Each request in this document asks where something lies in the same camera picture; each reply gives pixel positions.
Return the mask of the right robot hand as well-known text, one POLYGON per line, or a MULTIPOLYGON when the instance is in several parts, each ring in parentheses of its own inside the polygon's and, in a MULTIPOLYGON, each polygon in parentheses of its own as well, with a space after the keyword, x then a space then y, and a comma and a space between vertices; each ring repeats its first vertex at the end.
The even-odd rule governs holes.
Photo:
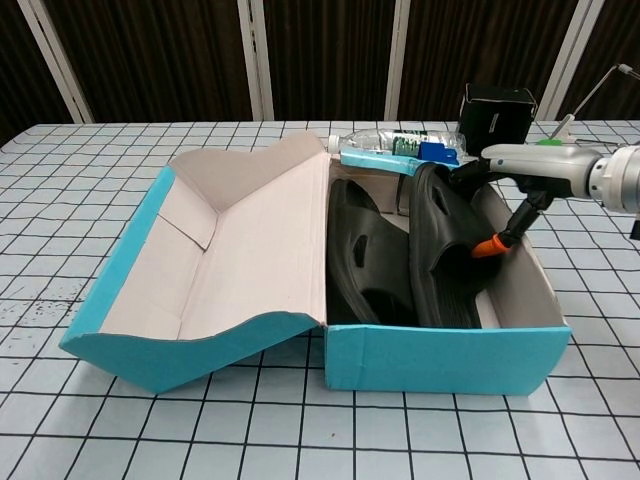
POLYGON ((453 169, 449 184, 461 196, 472 197, 485 184, 504 178, 514 180, 526 195, 505 228, 473 247, 471 256, 508 252, 556 199, 588 198, 591 173, 600 159, 597 151, 580 147, 497 144, 453 169))

